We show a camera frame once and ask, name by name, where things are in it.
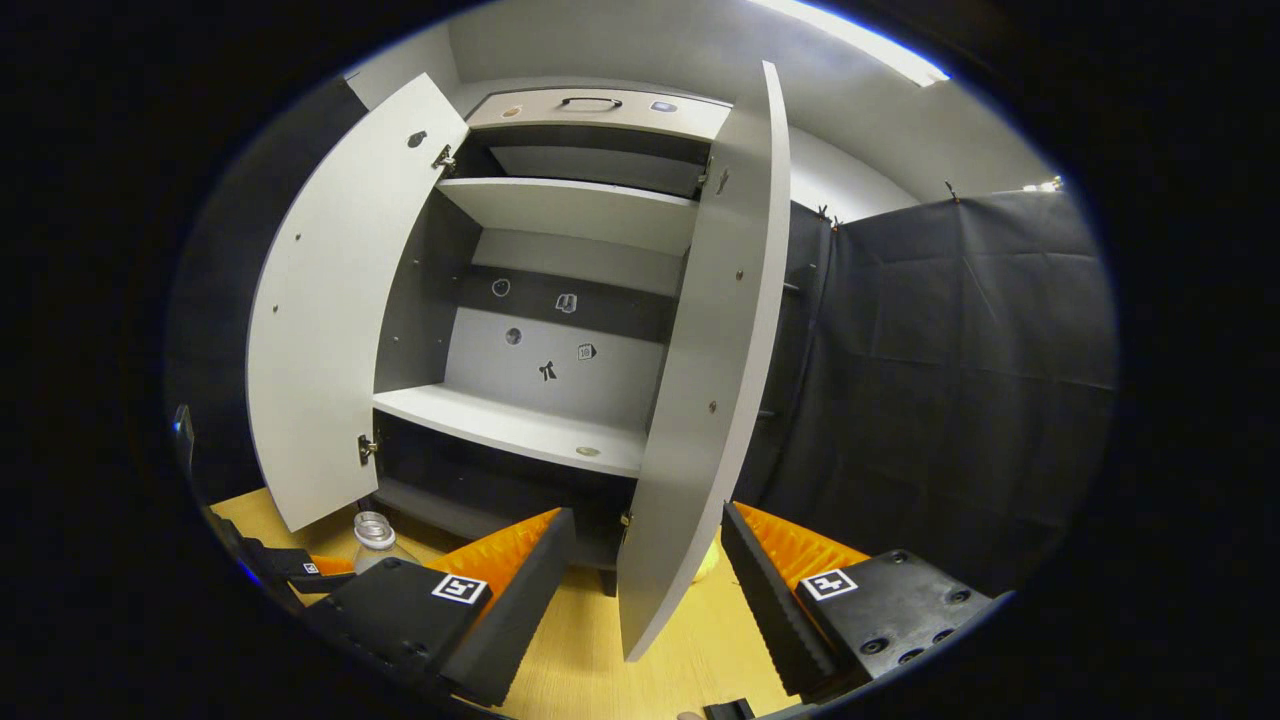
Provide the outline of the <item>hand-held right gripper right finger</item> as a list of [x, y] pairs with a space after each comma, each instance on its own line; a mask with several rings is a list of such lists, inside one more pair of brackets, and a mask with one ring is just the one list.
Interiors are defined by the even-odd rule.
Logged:
[[913, 551], [863, 553], [736, 501], [721, 543], [785, 691], [804, 701], [895, 674], [1001, 603]]

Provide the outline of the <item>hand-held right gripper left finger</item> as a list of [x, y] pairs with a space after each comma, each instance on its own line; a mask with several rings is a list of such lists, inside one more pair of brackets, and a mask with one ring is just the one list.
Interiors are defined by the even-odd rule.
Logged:
[[500, 706], [575, 547], [573, 511], [553, 509], [424, 565], [384, 559], [302, 619], [416, 694]]

